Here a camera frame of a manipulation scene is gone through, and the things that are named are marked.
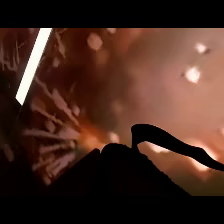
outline lightsaber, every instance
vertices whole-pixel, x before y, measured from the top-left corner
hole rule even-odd
[[[26,99],[26,95],[30,88],[33,77],[36,73],[37,66],[44,52],[51,30],[52,28],[40,28],[29,61],[24,71],[21,83],[19,85],[19,89],[16,94],[16,99],[21,105],[23,105]]]

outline blurry background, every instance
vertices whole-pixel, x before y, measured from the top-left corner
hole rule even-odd
[[[55,28],[20,107],[13,97],[38,30],[0,31],[2,135],[20,145],[2,147],[7,158],[26,156],[49,185],[95,147],[130,146],[131,126],[149,123],[224,163],[224,29]],[[223,173],[139,149],[190,194],[224,195]]]

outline bright white light beam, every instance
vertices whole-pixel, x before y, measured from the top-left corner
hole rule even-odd
[[[26,99],[26,95],[37,70],[37,66],[40,62],[41,56],[44,52],[51,30],[52,28],[41,28],[38,33],[25,72],[23,74],[22,81],[16,94],[16,99],[21,105],[23,105]]]

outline curved black object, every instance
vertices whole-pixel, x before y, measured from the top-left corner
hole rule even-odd
[[[161,128],[150,124],[135,124],[131,132],[133,149],[136,149],[139,143],[148,141],[181,155],[189,156],[212,169],[224,171],[224,165],[212,159],[204,149],[188,145]]]

